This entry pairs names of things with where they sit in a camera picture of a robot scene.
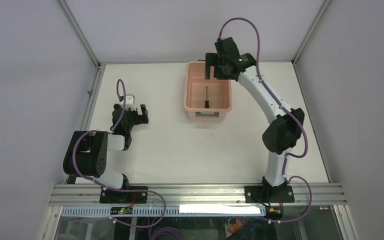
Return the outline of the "yellow black screwdriver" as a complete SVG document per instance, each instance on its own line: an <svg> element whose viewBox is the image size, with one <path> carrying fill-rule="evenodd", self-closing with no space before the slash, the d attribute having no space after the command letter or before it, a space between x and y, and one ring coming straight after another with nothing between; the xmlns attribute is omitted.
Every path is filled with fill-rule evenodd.
<svg viewBox="0 0 384 240"><path fill-rule="evenodd" d="M208 96L208 87L205 87L205 101L204 101L204 107L206 109L210 108L210 101L209 101L209 96Z"/></svg>

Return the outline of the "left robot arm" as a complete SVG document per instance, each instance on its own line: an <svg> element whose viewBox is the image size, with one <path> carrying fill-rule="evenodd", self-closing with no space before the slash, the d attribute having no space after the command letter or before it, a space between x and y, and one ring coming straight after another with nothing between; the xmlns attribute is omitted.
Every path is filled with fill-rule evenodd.
<svg viewBox="0 0 384 240"><path fill-rule="evenodd" d="M131 196L127 176L110 168L107 153L127 151L132 143L134 126L149 123L145 104L141 113L134 105L125 108L116 103L113 106L110 132L100 130L75 131L63 159L63 171L75 177L85 178L105 190L111 188L111 197L118 203L125 203Z"/></svg>

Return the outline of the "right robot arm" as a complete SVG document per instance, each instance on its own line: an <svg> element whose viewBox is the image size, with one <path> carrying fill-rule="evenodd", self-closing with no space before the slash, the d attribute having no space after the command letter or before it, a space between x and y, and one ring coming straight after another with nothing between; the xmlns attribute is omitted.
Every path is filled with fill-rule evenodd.
<svg viewBox="0 0 384 240"><path fill-rule="evenodd" d="M262 134L267 150L267 172L262 178L261 193L269 202L276 202L288 183L285 179L287 159L303 134L305 114L301 108L285 103L265 82L257 60L250 54L240 54L231 37L218 38L215 53L205 55L205 79L234 80L244 87L263 111L269 126Z"/></svg>

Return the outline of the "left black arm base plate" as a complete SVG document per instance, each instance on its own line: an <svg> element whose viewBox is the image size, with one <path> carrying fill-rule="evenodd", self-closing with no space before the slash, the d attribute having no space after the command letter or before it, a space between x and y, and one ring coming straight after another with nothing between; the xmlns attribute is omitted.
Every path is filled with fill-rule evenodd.
<svg viewBox="0 0 384 240"><path fill-rule="evenodd" d="M148 200L147 186L131 186L133 192L120 192L115 190L101 189L99 203L101 204L146 204Z"/></svg>

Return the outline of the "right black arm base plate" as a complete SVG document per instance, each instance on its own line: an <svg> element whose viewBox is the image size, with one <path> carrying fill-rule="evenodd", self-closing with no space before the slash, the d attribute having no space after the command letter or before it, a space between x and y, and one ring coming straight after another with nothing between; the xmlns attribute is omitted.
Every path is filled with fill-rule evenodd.
<svg viewBox="0 0 384 240"><path fill-rule="evenodd" d="M244 187L246 203L294 203L295 196L290 185L265 187L263 185L247 185Z"/></svg>

